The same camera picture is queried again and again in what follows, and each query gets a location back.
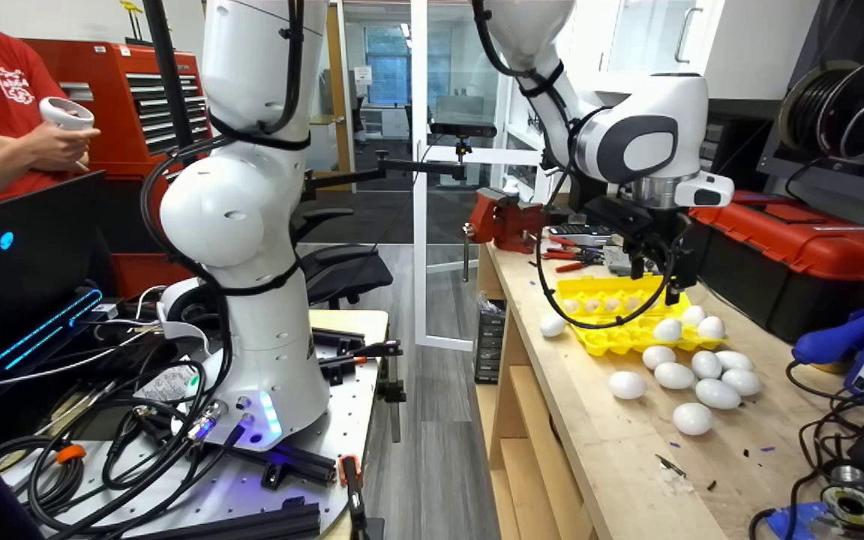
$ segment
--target person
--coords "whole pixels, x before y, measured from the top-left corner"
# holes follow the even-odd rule
[[[0,200],[54,187],[87,169],[87,147],[99,130],[42,126],[38,98],[45,95],[62,95],[62,91],[42,58],[22,39],[0,32]]]
[[[22,139],[8,139],[0,145],[0,189],[15,183],[32,169],[65,169],[82,159],[79,150],[82,132],[65,132],[58,126],[35,126]]]

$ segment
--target person's hand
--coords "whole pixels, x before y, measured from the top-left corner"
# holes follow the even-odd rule
[[[24,150],[29,169],[35,172],[85,172],[90,141],[99,135],[99,130],[85,132],[65,132],[52,124],[35,126],[32,132],[18,139],[18,147]]]

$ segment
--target chair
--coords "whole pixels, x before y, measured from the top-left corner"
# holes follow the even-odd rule
[[[292,242],[300,242],[322,223],[350,215],[348,208],[304,210],[292,225]],[[309,282],[309,302],[327,302],[338,308],[343,300],[359,302],[371,289],[394,286],[394,272],[380,262],[376,246],[323,246],[300,258]]]

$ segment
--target table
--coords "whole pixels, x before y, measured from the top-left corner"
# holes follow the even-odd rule
[[[386,335],[386,313],[376,308],[313,308],[313,327],[363,334],[367,341],[380,341]],[[358,366],[358,376],[338,386],[329,386],[329,412],[313,428],[294,437],[296,446],[313,451],[318,455],[359,455],[367,453],[370,420],[376,406],[379,363]],[[139,461],[144,446],[133,445],[122,461]],[[87,461],[85,489],[99,487],[101,460]],[[264,511],[278,511],[285,497],[304,496],[306,500],[322,504],[323,536],[350,536],[350,517],[345,511],[348,491],[345,487],[318,489],[309,482],[288,481],[281,489],[270,491],[262,487],[264,464],[255,460],[226,455],[226,461],[203,478],[178,511],[169,517],[135,528],[130,533],[152,533],[169,528],[185,528],[200,521],[222,521],[235,517],[251,517]],[[158,482],[152,482],[142,497],[127,504],[117,518],[139,517],[157,500],[162,500],[183,467],[169,471]],[[76,521],[76,517],[87,517],[99,504],[113,496],[95,496],[90,504],[76,506],[76,514],[62,517],[62,521]]]
[[[552,308],[525,255],[480,246],[480,292],[507,300],[501,380],[475,389],[505,540],[748,536],[752,514],[783,506],[807,475],[795,432],[821,418],[821,401],[786,380],[789,345],[709,289],[688,295],[726,320],[728,349],[752,357],[764,389],[739,412],[716,412],[702,437],[679,435],[670,420],[693,394],[665,394],[644,376],[643,401],[608,395],[613,371],[644,371],[637,357],[593,359],[570,334],[539,335]],[[841,383],[819,369],[807,380]]]

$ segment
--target yellow container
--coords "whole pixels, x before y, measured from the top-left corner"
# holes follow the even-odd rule
[[[558,307],[582,320],[582,324],[613,324],[614,317],[628,317],[637,313],[657,289],[661,275],[580,275],[580,279],[560,279],[554,286]],[[681,320],[681,339],[679,341],[657,341],[653,327],[665,317],[681,317],[684,308],[690,308],[690,296],[679,295],[679,302],[665,307],[665,296],[657,296],[651,308],[644,308],[640,317],[608,327],[608,329],[582,329],[574,327],[582,349],[591,357],[605,355],[640,355],[651,345],[673,345],[679,351],[700,351],[700,349],[716,349],[720,341],[702,339],[693,324]]]

